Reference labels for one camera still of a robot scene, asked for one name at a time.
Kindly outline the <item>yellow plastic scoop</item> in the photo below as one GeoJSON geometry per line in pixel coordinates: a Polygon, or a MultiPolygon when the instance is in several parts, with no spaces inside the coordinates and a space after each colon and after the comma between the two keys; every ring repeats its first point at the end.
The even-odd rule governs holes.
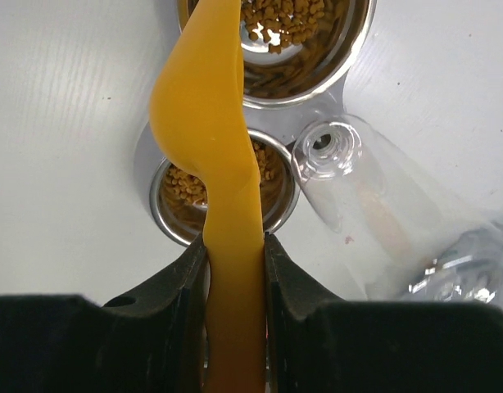
{"type": "Polygon", "coordinates": [[[159,148],[207,190],[206,392],[265,389],[261,177],[242,108],[240,11],[238,1],[200,1],[149,102],[159,148]]]}

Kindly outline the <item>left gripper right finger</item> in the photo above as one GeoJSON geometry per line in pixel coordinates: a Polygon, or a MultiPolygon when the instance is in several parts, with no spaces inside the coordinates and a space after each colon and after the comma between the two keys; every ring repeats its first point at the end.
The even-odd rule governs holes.
{"type": "Polygon", "coordinates": [[[274,392],[503,392],[503,311],[346,301],[265,237],[274,392]]]}

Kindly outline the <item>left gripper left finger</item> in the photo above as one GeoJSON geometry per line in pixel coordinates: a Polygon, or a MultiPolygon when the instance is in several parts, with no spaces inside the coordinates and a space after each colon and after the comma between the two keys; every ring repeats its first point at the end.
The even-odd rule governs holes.
{"type": "Polygon", "coordinates": [[[199,392],[206,266],[197,238],[104,306],[0,296],[0,392],[199,392]]]}

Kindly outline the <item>brown pet food kibble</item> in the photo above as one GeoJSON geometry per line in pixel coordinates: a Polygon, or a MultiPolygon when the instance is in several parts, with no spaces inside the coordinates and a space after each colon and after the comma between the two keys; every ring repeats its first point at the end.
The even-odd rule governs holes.
{"type": "Polygon", "coordinates": [[[247,139],[240,26],[275,55],[315,35],[322,1],[200,1],[162,68],[149,114],[159,148],[198,179],[208,207],[259,200],[259,170],[247,139]]]}

